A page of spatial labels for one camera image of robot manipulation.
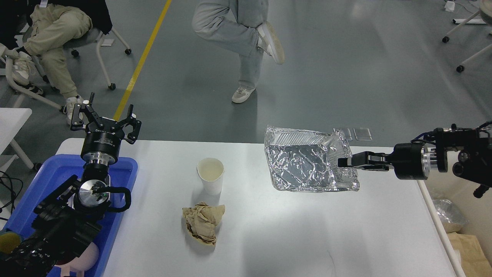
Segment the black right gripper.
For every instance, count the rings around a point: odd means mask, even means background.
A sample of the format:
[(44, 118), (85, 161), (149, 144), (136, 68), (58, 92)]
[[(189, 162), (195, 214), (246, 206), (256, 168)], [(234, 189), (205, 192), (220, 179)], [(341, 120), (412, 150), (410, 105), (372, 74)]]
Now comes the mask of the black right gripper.
[(369, 171), (394, 169), (400, 180), (427, 180), (429, 172), (437, 169), (436, 149), (428, 148), (424, 143), (396, 144), (392, 152), (392, 165), (387, 157), (386, 153), (364, 151), (348, 158), (339, 158), (337, 167)]

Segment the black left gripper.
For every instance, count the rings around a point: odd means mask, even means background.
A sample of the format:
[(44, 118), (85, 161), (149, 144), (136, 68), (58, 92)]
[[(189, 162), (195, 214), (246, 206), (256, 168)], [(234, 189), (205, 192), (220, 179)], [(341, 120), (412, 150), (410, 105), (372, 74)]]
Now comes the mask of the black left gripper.
[(134, 105), (129, 105), (127, 117), (112, 125), (112, 133), (99, 132), (106, 124), (93, 108), (94, 98), (92, 92), (88, 100), (75, 104), (70, 130), (89, 132), (81, 148), (81, 159), (89, 164), (113, 165), (118, 161), (121, 140), (135, 144), (142, 121), (133, 113)]

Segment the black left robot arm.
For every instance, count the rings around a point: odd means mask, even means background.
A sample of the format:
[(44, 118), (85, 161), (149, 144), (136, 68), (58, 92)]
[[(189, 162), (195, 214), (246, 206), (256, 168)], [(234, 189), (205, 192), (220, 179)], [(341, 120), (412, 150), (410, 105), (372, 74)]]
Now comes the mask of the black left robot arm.
[(121, 121), (100, 117), (89, 100), (76, 103), (72, 131), (86, 133), (81, 148), (85, 162), (81, 177), (70, 176), (34, 207), (34, 232), (9, 254), (1, 254), (2, 277), (45, 277), (61, 261), (79, 258), (102, 230), (105, 213), (125, 212), (131, 191), (108, 181), (110, 166), (118, 161), (121, 142), (134, 144), (141, 121), (128, 107)]

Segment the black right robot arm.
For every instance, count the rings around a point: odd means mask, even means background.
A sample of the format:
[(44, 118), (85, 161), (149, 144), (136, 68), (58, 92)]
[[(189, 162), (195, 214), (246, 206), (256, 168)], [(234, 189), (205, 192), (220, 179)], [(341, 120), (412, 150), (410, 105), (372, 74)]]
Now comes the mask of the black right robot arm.
[(339, 158), (339, 168), (371, 171), (392, 169), (400, 180), (427, 180), (431, 170), (448, 172), (448, 152), (457, 152), (454, 176), (478, 184), (473, 192), (480, 199), (491, 188), (491, 121), (476, 128), (435, 128), (408, 143), (396, 144), (391, 153), (364, 151)]

